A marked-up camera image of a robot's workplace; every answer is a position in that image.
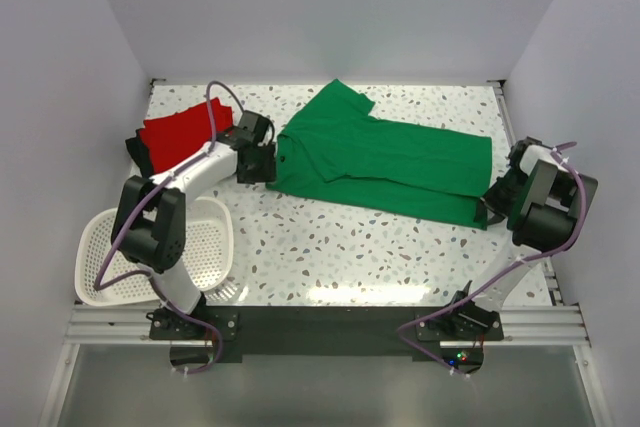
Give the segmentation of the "green t shirt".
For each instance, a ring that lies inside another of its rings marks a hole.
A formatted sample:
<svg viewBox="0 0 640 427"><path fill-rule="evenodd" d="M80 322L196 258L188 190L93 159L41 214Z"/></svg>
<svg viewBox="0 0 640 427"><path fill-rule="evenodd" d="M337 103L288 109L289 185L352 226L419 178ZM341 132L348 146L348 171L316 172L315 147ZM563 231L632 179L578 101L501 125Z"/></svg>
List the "green t shirt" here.
<svg viewBox="0 0 640 427"><path fill-rule="evenodd" d="M334 80L277 137L270 190L484 230L488 137L378 119L366 95Z"/></svg>

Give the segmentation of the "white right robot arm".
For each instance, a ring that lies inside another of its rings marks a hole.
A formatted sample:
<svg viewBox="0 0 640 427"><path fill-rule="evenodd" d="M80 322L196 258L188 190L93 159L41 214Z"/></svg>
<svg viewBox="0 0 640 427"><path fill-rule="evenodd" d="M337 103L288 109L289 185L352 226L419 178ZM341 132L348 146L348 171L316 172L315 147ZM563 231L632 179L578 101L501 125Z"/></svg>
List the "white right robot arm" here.
<svg viewBox="0 0 640 427"><path fill-rule="evenodd" d="M508 170L480 197L475 218L504 226L511 239L474 281L456 292L439 318L459 340L499 327L504 303L537 262L569 250L582 230L598 181L569 165L566 142L554 147L526 137L512 147Z"/></svg>

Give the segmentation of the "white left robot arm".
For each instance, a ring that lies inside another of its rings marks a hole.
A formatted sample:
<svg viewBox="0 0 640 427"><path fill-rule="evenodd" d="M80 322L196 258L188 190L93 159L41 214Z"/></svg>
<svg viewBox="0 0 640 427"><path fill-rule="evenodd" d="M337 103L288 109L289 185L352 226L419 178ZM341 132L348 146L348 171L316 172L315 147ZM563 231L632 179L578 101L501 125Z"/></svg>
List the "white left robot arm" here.
<svg viewBox="0 0 640 427"><path fill-rule="evenodd" d="M210 141L162 175L126 180L111 234L111 247L94 288L105 290L136 275L144 276L167 308L171 325L185 339L200 337L205 303L182 260L187 207L227 178L239 184L270 183L276 178L273 122L246 111L237 125Z"/></svg>

